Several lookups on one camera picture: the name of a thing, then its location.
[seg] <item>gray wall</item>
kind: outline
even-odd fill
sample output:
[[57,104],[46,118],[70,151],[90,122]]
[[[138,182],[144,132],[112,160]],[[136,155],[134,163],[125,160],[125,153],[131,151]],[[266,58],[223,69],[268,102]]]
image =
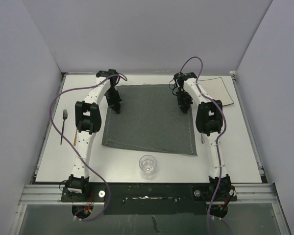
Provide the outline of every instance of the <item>gray wall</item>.
[[294,234],[294,0],[274,0],[238,69],[266,174]]
[[[23,0],[63,72],[235,70],[271,0]],[[198,70],[198,63],[189,65]]]
[[61,74],[21,0],[0,0],[0,235],[35,169]]

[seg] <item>purple cable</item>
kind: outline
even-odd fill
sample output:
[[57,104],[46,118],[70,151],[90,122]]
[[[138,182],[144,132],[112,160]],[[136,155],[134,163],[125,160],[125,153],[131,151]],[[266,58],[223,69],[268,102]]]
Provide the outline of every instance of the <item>purple cable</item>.
[[[198,60],[200,61],[200,63],[201,63],[201,68],[200,68],[199,74],[198,74],[198,76],[197,76],[197,78],[196,78],[196,86],[197,86],[199,92],[201,93],[201,95],[202,95],[204,98],[206,98],[206,99],[208,99],[209,101],[211,101],[211,102],[217,107],[217,109],[218,109],[218,110],[220,111],[220,113],[221,113],[221,116],[222,116],[222,119],[223,119],[223,122],[224,122],[224,129],[223,129],[223,131],[217,136],[217,139],[216,139],[216,143],[217,143],[216,146],[217,146],[218,160],[219,160],[219,165],[221,166],[221,157],[220,157],[220,150],[219,150],[218,141],[219,141],[220,137],[221,137],[221,136],[225,133],[225,131],[226,131],[226,120],[225,120],[225,116],[224,116],[224,114],[223,114],[223,112],[222,112],[222,109],[219,107],[219,105],[218,105],[218,104],[217,104],[212,98],[210,98],[210,97],[204,95],[204,94],[201,92],[201,89],[200,89],[200,87],[199,87],[199,85],[198,85],[199,76],[201,75],[202,68],[203,68],[203,62],[202,62],[202,59],[199,58],[198,56],[193,56],[193,57],[189,58],[189,59],[184,63],[184,65],[182,66],[180,72],[182,72],[182,70],[183,70],[183,68],[185,67],[185,65],[186,65],[191,59],[194,59],[194,58],[195,58],[195,59],[198,59]],[[212,234],[212,233],[211,233],[211,230],[210,230],[210,227],[209,227],[210,210],[211,210],[211,207],[212,207],[212,203],[213,203],[213,201],[214,201],[214,199],[215,199],[215,197],[216,197],[216,194],[217,194],[218,188],[219,188],[219,186],[220,186],[221,176],[222,176],[222,173],[221,173],[221,167],[220,167],[219,180],[218,180],[218,183],[217,183],[216,189],[215,189],[215,191],[214,191],[214,194],[212,195],[212,198],[211,198],[211,201],[210,201],[210,204],[209,204],[209,207],[208,207],[208,212],[207,212],[207,227],[208,227],[208,232],[209,232],[209,234]]]
[[103,81],[99,82],[98,84],[96,85],[93,85],[93,86],[90,86],[90,87],[79,87],[79,88],[72,88],[72,89],[68,89],[66,91],[63,91],[61,93],[59,93],[54,99],[53,101],[51,102],[51,105],[49,107],[49,119],[50,119],[50,122],[51,124],[53,125],[53,127],[55,128],[55,130],[59,133],[60,136],[62,136],[62,138],[71,146],[71,148],[74,150],[74,152],[77,154],[77,156],[79,157],[79,159],[83,162],[83,164],[91,171],[93,172],[95,175],[97,175],[103,182],[104,184],[106,185],[107,189],[108,189],[108,194],[109,194],[109,197],[108,197],[108,201],[107,201],[107,204],[105,205],[105,207],[102,209],[102,211],[100,213],[98,213],[95,217],[93,218],[90,218],[90,219],[83,219],[82,221],[91,221],[91,220],[94,220],[94,219],[97,219],[99,216],[101,216],[104,211],[107,209],[107,207],[109,206],[110,204],[110,200],[111,200],[111,189],[108,185],[108,183],[106,182],[106,180],[101,176],[99,175],[97,172],[95,172],[82,158],[82,156],[80,155],[80,153],[77,151],[77,149],[73,146],[73,144],[61,133],[61,131],[56,127],[56,125],[54,124],[54,121],[53,121],[53,118],[52,118],[52,106],[53,106],[53,103],[57,100],[57,98],[64,94],[64,93],[67,93],[67,92],[71,92],[71,91],[77,91],[77,90],[85,90],[85,89],[91,89],[91,88],[96,88],[98,86],[100,86],[101,84],[103,84],[105,81],[107,81],[108,79],[110,79],[111,77],[114,77],[114,76],[118,76],[118,77],[121,77],[124,81],[127,81],[127,78],[119,73],[119,74],[113,74],[113,75],[110,75],[108,76],[107,78],[105,78]]

